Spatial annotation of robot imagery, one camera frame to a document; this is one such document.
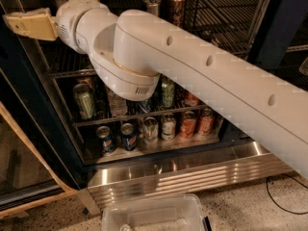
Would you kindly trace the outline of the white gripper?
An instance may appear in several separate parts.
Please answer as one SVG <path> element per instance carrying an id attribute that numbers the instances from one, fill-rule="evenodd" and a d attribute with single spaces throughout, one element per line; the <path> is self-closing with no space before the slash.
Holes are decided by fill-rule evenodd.
<path id="1" fill-rule="evenodd" d="M 68 0 L 58 8 L 56 22 L 49 8 L 26 13 L 8 13 L 3 15 L 3 19 L 7 27 L 17 35 L 49 41 L 56 40 L 59 35 L 63 43 L 76 52 L 83 53 L 77 43 L 76 28 L 84 13 L 99 7 L 99 1 Z"/>

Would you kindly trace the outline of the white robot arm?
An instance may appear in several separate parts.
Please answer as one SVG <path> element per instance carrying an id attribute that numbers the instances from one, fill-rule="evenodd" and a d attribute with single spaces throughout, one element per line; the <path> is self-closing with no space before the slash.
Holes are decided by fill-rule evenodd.
<path id="1" fill-rule="evenodd" d="M 308 92 L 161 18 L 139 10 L 115 15 L 96 0 L 69 0 L 55 14 L 7 13 L 14 33 L 61 39 L 90 58 L 122 98 L 149 98 L 165 75 L 308 177 Z"/>

